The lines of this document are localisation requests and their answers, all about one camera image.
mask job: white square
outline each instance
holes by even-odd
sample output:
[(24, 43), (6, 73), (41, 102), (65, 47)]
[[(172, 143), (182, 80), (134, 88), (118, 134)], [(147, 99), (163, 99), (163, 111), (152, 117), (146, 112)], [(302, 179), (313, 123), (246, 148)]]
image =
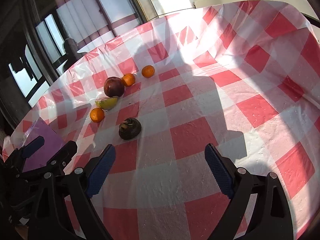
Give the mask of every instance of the white square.
[(153, 26), (153, 31), (155, 32), (156, 36), (158, 37), (159, 41), (164, 41), (167, 37), (171, 36), (172, 31), (170, 29), (169, 24), (167, 21), (157, 25)]
[(300, 52), (297, 51), (286, 37), (280, 36), (274, 39), (270, 55), (280, 64), (288, 75), (296, 65), (300, 57)]
[(161, 83), (156, 83), (140, 91), (140, 101), (162, 93)]
[(234, 104), (221, 88), (217, 88), (216, 90), (195, 96), (194, 98), (196, 99), (198, 106), (205, 116), (213, 114)]
[(132, 56), (147, 50), (140, 35), (127, 39), (124, 44)]
[(183, 203), (176, 161), (136, 170), (137, 207), (155, 208)]
[(138, 116), (142, 126), (141, 137), (149, 136), (169, 129), (169, 122), (165, 108), (156, 110), (150, 114)]
[(251, 174), (267, 175), (275, 163), (255, 129), (220, 144), (218, 149), (221, 155), (230, 158), (236, 167), (244, 167)]
[(311, 122), (309, 117), (298, 104), (295, 104), (282, 111), (279, 116), (290, 128), (297, 140), (301, 140), (302, 137), (304, 137), (304, 135), (307, 134), (313, 126), (313, 122)]
[(203, 117), (203, 113), (194, 98), (189, 98), (167, 106), (165, 109), (170, 127), (176, 127)]
[(243, 81), (246, 82), (258, 93), (263, 93), (277, 86), (276, 84), (273, 84), (273, 82), (261, 76), (260, 74), (251, 76), (249, 78), (245, 78), (243, 79)]
[(263, 31), (263, 27), (248, 15), (245, 18), (245, 22), (239, 26), (236, 32), (240, 37), (244, 38), (250, 46), (254, 46)]
[(225, 3), (219, 13), (221, 13), (229, 23), (231, 23), (239, 10), (240, 8), (237, 6), (237, 3)]

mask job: table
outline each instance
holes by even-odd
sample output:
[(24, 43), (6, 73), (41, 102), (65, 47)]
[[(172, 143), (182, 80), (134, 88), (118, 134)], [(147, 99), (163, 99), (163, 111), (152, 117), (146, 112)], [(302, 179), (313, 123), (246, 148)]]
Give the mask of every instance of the table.
[[(149, 79), (141, 76), (145, 65), (156, 69)], [(136, 83), (101, 123), (91, 122), (106, 78), (125, 73), (135, 73)], [(66, 173), (112, 143), (116, 161), (92, 203), (113, 238), (198, 240), (208, 238), (229, 201), (204, 159), (213, 143), (237, 167), (278, 174), (299, 236), (320, 206), (319, 74), (311, 25), (286, 3), (243, 1), (166, 16), (79, 60), (6, 138), (3, 154), (39, 116), (77, 142)], [(118, 125), (127, 117), (142, 132), (124, 141)]]

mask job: screw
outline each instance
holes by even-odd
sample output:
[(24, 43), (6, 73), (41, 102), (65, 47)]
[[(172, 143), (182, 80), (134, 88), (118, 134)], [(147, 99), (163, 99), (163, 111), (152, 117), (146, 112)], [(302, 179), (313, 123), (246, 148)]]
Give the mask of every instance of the screw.
[(270, 172), (270, 177), (273, 179), (277, 178), (277, 174), (275, 174), (274, 172)]
[(82, 168), (76, 168), (76, 169), (75, 169), (75, 174), (81, 174), (82, 171), (83, 171)]
[(48, 179), (50, 177), (51, 177), (51, 172), (47, 172), (47, 173), (44, 174), (44, 178), (45, 179)]
[(247, 171), (244, 168), (238, 168), (240, 174), (245, 174)]

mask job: red square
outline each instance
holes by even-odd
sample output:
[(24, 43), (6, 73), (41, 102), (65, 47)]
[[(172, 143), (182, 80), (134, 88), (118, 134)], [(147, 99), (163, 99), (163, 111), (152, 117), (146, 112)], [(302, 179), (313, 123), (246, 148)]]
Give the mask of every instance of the red square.
[(22, 120), (22, 131), (26, 132), (32, 125), (31, 121)]
[(44, 96), (40, 97), (40, 99), (39, 99), (39, 101), (38, 101), (38, 104), (39, 104), (39, 106), (40, 106), (40, 109), (44, 109), (44, 108), (48, 107), (47, 102), (45, 101), (45, 97), (44, 97)]
[(276, 161), (292, 199), (315, 173), (315, 168), (300, 142)]
[(139, 102), (133, 105), (127, 106), (125, 108), (122, 108), (119, 111), (116, 125), (121, 124), (125, 119), (129, 117), (133, 117), (133, 118), (137, 117), (138, 113), (139, 113)]
[(119, 63), (118, 67), (120, 68), (123, 75), (127, 73), (136, 73), (139, 71), (132, 57), (125, 60), (124, 62)]
[(210, 22), (213, 20), (213, 18), (217, 15), (217, 13), (218, 11), (216, 9), (214, 9), (213, 7), (210, 7), (202, 19), (206, 22), (207, 25), (209, 25)]
[(90, 159), (90, 155), (91, 153), (77, 155), (73, 164), (73, 169), (78, 167), (84, 168)]
[(294, 82), (289, 76), (278, 86), (284, 93), (286, 93), (294, 102), (299, 101), (299, 99), (304, 94), (302, 87), (300, 87), (296, 82)]
[(256, 1), (256, 0), (241, 1), (239, 4), (239, 8), (244, 12), (246, 12), (248, 15), (250, 15), (259, 2), (260, 1)]
[(177, 160), (204, 151), (208, 143), (218, 145), (204, 117), (171, 128), (170, 133)]
[(176, 68), (174, 68), (172, 70), (159, 74), (159, 80), (161, 82), (179, 75), (180, 75), (179, 71)]
[(182, 85), (163, 92), (165, 106), (171, 106), (183, 100), (193, 97), (187, 85)]
[(98, 131), (100, 123), (99, 122), (91, 122), (88, 124), (87, 129), (84, 132), (83, 138), (88, 137), (90, 135), (96, 134)]
[(224, 87), (241, 80), (241, 78), (233, 74), (230, 70), (214, 74), (210, 77), (219, 87)]
[(148, 31), (151, 31), (153, 29), (153, 26), (152, 26), (151, 22), (147, 22), (145, 24), (138, 26), (136, 29), (140, 34), (143, 34)]
[(320, 48), (316, 38), (310, 33), (301, 55), (320, 77)]
[(88, 109), (89, 109), (88, 107), (87, 108), (78, 109), (76, 111), (76, 113), (77, 113), (76, 121), (82, 119), (86, 115)]
[(112, 165), (110, 173), (133, 171), (136, 169), (137, 140), (116, 145), (116, 160)]
[(100, 71), (96, 74), (92, 75), (93, 82), (96, 88), (102, 88), (104, 86), (105, 81), (107, 80), (108, 76), (105, 70)]
[(148, 52), (154, 63), (157, 63), (168, 57), (168, 52), (161, 42), (148, 49)]
[(189, 26), (185, 27), (181, 32), (176, 33), (176, 36), (178, 37), (182, 45), (187, 45), (198, 39)]
[(63, 129), (66, 128), (68, 126), (68, 121), (67, 121), (67, 115), (63, 114), (63, 115), (59, 115), (57, 117), (57, 121), (58, 121), (58, 129)]
[(141, 89), (141, 82), (133, 84), (132, 86), (125, 88), (123, 97), (126, 97), (128, 95), (131, 95), (131, 94), (137, 92), (137, 91), (140, 91), (140, 89)]
[(109, 50), (113, 50), (119, 45), (123, 44), (123, 40), (120, 36), (108, 41), (105, 45), (109, 48)]
[(185, 202), (191, 240), (207, 240), (228, 204), (228, 197), (221, 192)]
[(51, 92), (54, 102), (57, 104), (64, 100), (60, 89)]
[(199, 67), (206, 67), (212, 64), (216, 64), (217, 61), (211, 56), (211, 54), (206, 51), (204, 54), (200, 55), (199, 57), (196, 57), (193, 62)]
[(74, 97), (84, 94), (83, 86), (81, 81), (74, 82), (69, 85), (71, 92)]
[(103, 224), (113, 239), (139, 240), (137, 209), (103, 208)]
[(233, 41), (235, 36), (236, 36), (236, 32), (232, 28), (231, 24), (228, 24), (223, 34), (220, 36), (220, 39), (222, 40), (222, 44), (226, 49), (229, 47), (230, 43)]
[(265, 32), (272, 38), (294, 32), (297, 28), (280, 12), (272, 20), (272, 22), (265, 28)]
[(244, 60), (253, 68), (255, 68), (256, 71), (261, 73), (269, 58), (270, 55), (263, 48), (261, 48), (259, 45), (255, 45), (248, 51), (248, 54)]
[(261, 95), (256, 95), (236, 105), (254, 128), (264, 124), (278, 114)]
[(68, 142), (68, 141), (76, 141), (76, 139), (74, 139), (76, 133), (77, 133), (77, 130), (68, 133), (68, 135), (64, 137), (64, 141), (65, 141), (65, 142)]
[(317, 119), (317, 121), (315, 122), (315, 127), (318, 129), (318, 131), (320, 132), (320, 117)]

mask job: tangerine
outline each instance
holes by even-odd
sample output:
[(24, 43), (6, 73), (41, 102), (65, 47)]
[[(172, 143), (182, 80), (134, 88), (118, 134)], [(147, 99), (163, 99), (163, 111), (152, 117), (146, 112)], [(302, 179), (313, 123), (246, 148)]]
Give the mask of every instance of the tangerine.
[(150, 78), (155, 74), (155, 68), (151, 65), (145, 66), (141, 71), (142, 76)]
[(101, 122), (104, 118), (104, 111), (98, 107), (92, 109), (90, 112), (90, 118), (93, 122)]
[(122, 77), (122, 83), (126, 86), (126, 87), (130, 87), (132, 86), (136, 81), (136, 78), (133, 74), (129, 73), (129, 74), (125, 74)]

